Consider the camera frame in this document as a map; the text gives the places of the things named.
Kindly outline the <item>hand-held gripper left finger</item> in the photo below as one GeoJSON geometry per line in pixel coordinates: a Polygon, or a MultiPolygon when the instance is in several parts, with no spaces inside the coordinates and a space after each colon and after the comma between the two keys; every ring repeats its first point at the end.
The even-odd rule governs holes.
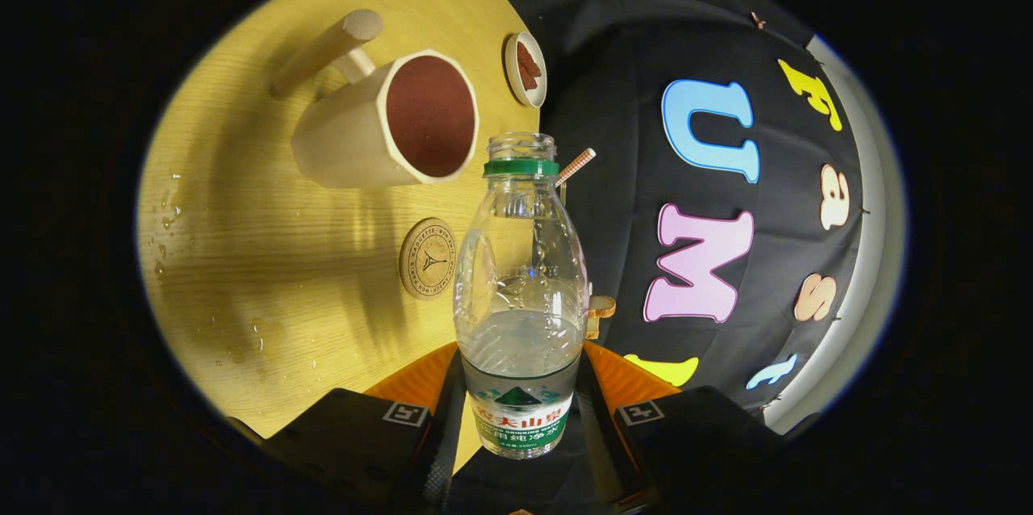
{"type": "Polygon", "coordinates": [[[294,479],[363,512],[442,512],[466,401],[457,343],[438,347],[366,392],[345,387],[262,437],[230,423],[294,479]]]}

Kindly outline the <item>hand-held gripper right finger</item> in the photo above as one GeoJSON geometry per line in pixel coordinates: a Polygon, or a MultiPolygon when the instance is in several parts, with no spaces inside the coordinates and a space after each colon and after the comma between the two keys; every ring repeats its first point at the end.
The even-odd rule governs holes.
{"type": "Polygon", "coordinates": [[[600,498],[615,512],[759,511],[785,478],[785,434],[715,387],[682,391],[586,342],[575,384],[580,422],[600,498]]]}

